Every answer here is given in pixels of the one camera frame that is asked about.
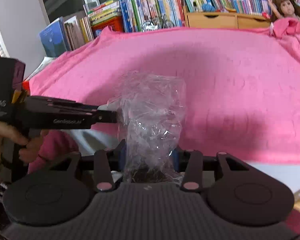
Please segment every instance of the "doll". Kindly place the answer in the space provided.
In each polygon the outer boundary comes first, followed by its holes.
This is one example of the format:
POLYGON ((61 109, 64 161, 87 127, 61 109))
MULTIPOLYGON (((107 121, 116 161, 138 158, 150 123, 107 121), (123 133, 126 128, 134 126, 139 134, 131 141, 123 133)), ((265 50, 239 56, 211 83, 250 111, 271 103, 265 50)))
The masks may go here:
POLYGON ((300 6, 295 0, 268 0, 272 11, 271 21, 286 17, 296 18, 300 22, 300 6))

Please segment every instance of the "doll's face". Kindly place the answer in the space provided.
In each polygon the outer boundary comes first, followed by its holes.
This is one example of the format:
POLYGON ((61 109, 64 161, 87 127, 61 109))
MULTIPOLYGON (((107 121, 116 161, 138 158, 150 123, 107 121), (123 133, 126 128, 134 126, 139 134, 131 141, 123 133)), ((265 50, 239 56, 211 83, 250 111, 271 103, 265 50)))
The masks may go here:
POLYGON ((280 4, 280 9, 285 17, 292 16, 294 14, 294 7, 290 0, 286 0, 280 4))

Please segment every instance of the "wooden cabinet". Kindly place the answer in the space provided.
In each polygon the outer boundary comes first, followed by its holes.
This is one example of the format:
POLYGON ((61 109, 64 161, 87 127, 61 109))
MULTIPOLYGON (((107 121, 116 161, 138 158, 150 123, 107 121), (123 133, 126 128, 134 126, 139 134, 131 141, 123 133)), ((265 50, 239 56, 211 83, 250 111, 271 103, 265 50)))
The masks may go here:
POLYGON ((221 12, 187 12, 184 7, 186 25, 194 28, 251 29, 267 28, 270 21, 262 16, 221 12))

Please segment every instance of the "clear plastic bag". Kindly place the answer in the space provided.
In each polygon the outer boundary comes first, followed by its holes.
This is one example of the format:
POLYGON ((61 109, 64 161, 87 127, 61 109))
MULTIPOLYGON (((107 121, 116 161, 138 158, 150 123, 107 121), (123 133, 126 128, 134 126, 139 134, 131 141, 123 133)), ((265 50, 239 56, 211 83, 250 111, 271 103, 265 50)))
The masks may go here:
POLYGON ((161 182, 178 179, 172 151, 185 116, 185 83, 177 77, 129 75, 116 103, 120 108, 119 139, 126 139, 124 180, 161 182))

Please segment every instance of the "finger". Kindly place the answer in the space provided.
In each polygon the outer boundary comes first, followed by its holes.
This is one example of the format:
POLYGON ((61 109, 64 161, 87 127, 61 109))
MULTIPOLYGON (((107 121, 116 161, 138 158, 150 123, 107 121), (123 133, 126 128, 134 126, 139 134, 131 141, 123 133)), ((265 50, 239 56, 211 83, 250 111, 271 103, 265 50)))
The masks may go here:
POLYGON ((40 136, 42 136, 42 137, 45 137, 45 136, 47 136, 48 135, 48 133, 49 133, 49 131, 50 130, 41 130, 41 132, 40 132, 40 136))
POLYGON ((42 143, 43 143, 43 137, 41 137, 41 136, 36 137, 36 138, 31 139, 30 142, 28 142, 28 144, 26 145, 26 148, 39 151, 42 143))
POLYGON ((38 157, 38 152, 34 150, 29 150, 27 148, 22 148, 19 150, 19 159, 25 163, 31 163, 38 157))
POLYGON ((0 122, 0 136, 9 138, 16 144, 26 145, 29 140, 24 137, 18 130, 12 125, 8 125, 5 122, 0 122))

